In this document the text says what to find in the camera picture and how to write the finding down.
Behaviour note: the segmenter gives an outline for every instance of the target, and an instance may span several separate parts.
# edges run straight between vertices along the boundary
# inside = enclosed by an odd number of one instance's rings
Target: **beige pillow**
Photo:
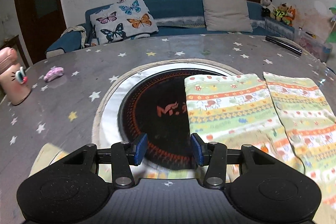
[[[208,31],[252,32],[246,0],[203,0]]]

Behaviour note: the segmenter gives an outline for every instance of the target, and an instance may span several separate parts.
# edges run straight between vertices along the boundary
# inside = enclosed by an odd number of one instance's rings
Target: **silver screw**
[[[130,184],[132,182],[132,180],[128,177],[120,177],[120,178],[117,178],[115,180],[115,183],[121,185],[121,186],[126,186],[128,184]]]
[[[213,186],[217,186],[223,183],[223,180],[219,177],[210,177],[207,179],[207,183]]]

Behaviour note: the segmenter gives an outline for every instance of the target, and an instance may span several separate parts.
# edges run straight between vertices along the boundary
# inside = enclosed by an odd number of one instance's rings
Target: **pillow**
[[[252,32],[246,0],[203,0],[208,31]]]
[[[143,0],[123,0],[90,15],[92,39],[99,45],[157,32],[155,20]]]

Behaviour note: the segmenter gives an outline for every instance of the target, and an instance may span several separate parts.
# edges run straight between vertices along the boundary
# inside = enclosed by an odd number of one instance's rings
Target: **plastic storage box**
[[[327,61],[333,48],[331,43],[325,43],[320,37],[302,28],[295,28],[294,42],[318,58],[321,62]]]

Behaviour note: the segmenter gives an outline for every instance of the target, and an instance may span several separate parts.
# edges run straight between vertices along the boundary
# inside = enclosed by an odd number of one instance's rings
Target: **yellow star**
[[[68,118],[72,122],[74,119],[77,118],[77,112],[76,111],[75,112],[71,111]]]

